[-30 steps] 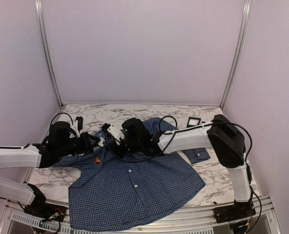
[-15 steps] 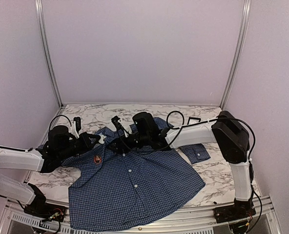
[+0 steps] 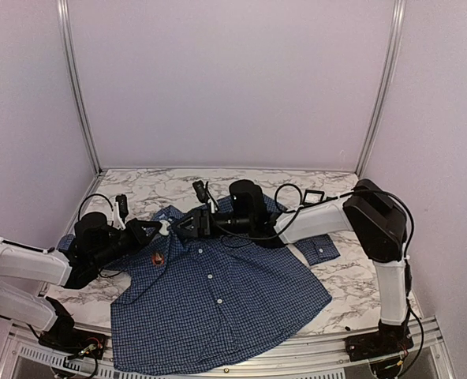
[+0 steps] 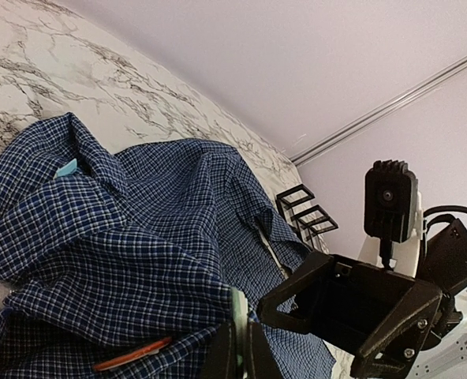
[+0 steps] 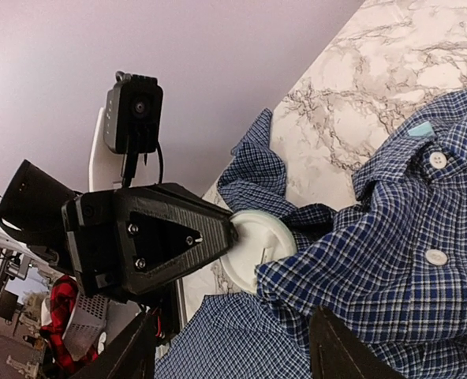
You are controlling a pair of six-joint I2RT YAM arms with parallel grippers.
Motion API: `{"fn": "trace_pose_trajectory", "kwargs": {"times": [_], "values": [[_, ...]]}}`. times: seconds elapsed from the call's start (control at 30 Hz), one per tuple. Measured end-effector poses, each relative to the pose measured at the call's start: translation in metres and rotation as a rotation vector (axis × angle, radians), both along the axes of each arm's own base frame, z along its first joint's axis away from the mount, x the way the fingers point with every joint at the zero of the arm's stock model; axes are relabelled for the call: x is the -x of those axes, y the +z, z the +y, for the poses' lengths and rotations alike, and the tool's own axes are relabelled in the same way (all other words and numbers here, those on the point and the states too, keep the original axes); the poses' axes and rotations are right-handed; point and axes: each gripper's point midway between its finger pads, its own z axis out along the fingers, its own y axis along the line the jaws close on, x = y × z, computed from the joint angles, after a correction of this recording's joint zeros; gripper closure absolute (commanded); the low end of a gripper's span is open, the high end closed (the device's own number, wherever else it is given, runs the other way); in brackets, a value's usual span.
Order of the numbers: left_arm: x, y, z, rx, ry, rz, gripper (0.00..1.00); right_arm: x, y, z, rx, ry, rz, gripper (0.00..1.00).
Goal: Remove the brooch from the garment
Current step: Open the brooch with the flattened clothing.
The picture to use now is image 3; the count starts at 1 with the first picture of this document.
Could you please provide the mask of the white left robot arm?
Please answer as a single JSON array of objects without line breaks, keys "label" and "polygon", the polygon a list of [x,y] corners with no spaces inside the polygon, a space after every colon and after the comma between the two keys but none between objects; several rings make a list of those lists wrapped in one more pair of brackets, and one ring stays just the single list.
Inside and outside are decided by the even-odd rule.
[{"label": "white left robot arm", "polygon": [[3,280],[34,280],[79,290],[96,280],[106,266],[138,253],[156,236],[168,235],[169,231],[170,224],[165,220],[132,219],[115,227],[101,212],[89,212],[75,223],[64,249],[44,250],[0,237],[0,315],[50,330],[49,337],[63,351],[75,351],[80,346],[80,333],[67,322],[57,321],[55,302]]}]

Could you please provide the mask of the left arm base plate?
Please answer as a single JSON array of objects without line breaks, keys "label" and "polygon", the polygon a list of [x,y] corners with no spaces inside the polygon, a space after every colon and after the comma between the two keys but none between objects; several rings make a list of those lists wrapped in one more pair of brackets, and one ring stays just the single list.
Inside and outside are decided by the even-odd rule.
[{"label": "left arm base plate", "polygon": [[38,341],[44,347],[67,353],[69,359],[83,357],[101,359],[107,336],[77,328],[53,328],[48,332],[42,332]]}]

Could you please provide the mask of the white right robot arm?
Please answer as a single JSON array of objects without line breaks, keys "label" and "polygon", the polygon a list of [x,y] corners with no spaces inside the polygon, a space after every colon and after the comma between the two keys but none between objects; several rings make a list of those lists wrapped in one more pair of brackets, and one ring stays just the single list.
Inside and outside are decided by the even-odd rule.
[{"label": "white right robot arm", "polygon": [[383,327],[373,334],[372,347],[387,354],[401,343],[399,326],[409,316],[406,250],[413,236],[413,218],[395,195],[381,190],[369,179],[361,179],[344,194],[322,197],[314,204],[301,199],[294,210],[280,204],[270,210],[261,187],[243,179],[230,185],[231,210],[222,212],[203,182],[194,182],[193,188],[203,207],[185,213],[171,224],[173,232],[182,239],[229,235],[280,247],[352,231],[373,262],[379,285]]}]

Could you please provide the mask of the blue checked button shirt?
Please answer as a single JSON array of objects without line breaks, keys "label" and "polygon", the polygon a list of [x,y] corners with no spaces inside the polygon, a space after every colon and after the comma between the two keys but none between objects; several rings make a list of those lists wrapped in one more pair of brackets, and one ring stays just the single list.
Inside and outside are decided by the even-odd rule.
[{"label": "blue checked button shirt", "polygon": [[[121,368],[181,370],[229,357],[243,362],[310,323],[331,295],[310,266],[333,260],[327,236],[267,249],[232,238],[183,242],[175,234],[110,265],[130,276],[110,306],[112,347]],[[159,252],[165,264],[156,267]]]}]

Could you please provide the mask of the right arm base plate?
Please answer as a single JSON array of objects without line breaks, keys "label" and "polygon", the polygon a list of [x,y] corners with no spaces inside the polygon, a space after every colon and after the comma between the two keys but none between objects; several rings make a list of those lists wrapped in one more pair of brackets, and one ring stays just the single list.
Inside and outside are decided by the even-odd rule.
[{"label": "right arm base plate", "polygon": [[408,351],[414,346],[409,335],[408,322],[409,314],[398,325],[390,325],[380,320],[376,331],[346,337],[346,353],[349,360],[357,362]]}]

